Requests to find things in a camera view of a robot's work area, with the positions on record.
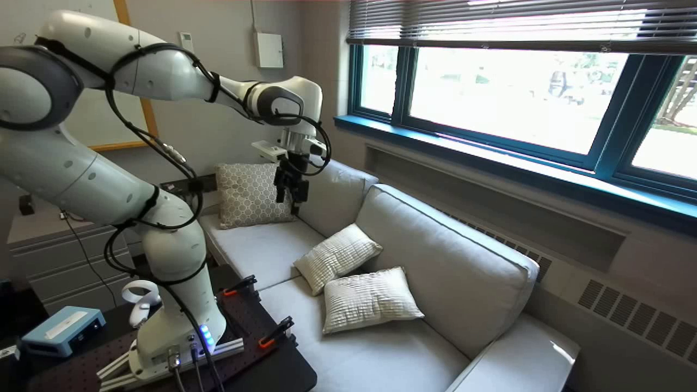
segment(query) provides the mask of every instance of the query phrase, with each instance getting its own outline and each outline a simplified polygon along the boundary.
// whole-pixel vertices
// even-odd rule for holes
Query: sofa backrest
[[[401,265],[427,322],[464,352],[507,331],[528,300],[537,264],[390,187],[369,187],[356,227]]]
[[[353,224],[367,187],[376,183],[375,176],[340,162],[329,162],[317,176],[307,180],[307,200],[300,204],[299,218],[321,235],[333,235]]]

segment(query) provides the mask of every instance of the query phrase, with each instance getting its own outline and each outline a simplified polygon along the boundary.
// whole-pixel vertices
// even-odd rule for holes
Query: window frame
[[[644,136],[648,134],[652,116],[660,109],[661,98],[668,91],[683,57],[630,54],[587,155],[577,155],[520,140],[507,140],[411,118],[410,104],[417,66],[417,49],[414,46],[398,49],[392,113],[386,116],[364,109],[358,107],[364,43],[349,49],[349,116],[376,120],[390,126],[410,129],[435,138],[439,138],[437,134],[442,134],[449,136],[449,140],[456,140],[461,144],[475,144],[479,148],[516,155],[528,162],[542,162],[546,166],[584,173],[608,183],[639,187],[697,203],[697,180],[632,166],[632,159],[638,153]]]

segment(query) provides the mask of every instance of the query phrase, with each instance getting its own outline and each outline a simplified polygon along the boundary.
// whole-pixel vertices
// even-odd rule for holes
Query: throw pillow
[[[349,224],[305,252],[296,267],[305,277],[310,295],[319,295],[326,281],[344,277],[380,251],[358,227]]]
[[[292,221],[289,203],[276,203],[275,174],[275,163],[219,163],[215,167],[219,227]]]
[[[401,267],[329,281],[321,333],[423,319]]]

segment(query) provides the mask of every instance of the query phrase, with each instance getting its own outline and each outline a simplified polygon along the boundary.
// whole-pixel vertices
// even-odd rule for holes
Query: window blind
[[[697,52],[697,0],[353,0],[349,43]]]

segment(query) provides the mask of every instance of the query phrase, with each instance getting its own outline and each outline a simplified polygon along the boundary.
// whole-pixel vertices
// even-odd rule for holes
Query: white sofa
[[[294,262],[351,223],[382,248],[367,267],[401,265],[425,319],[321,336],[321,296]],[[337,162],[292,223],[203,227],[217,262],[257,277],[269,315],[292,315],[316,391],[552,392],[574,363],[577,345],[523,314],[532,259]]]

